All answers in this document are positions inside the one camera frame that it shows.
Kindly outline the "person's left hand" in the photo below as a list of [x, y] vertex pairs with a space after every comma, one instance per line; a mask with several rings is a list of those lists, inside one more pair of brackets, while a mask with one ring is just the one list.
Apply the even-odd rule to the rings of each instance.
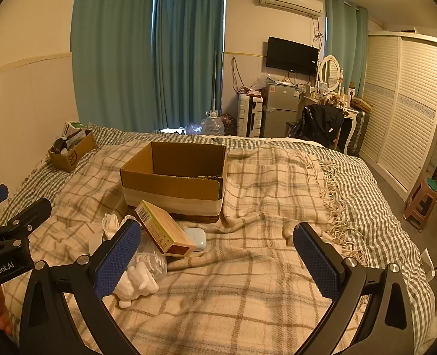
[[0, 330], [4, 331], [6, 335], [11, 335], [13, 332], [13, 324], [9, 317], [9, 312], [5, 306], [5, 296], [3, 289], [0, 286]]

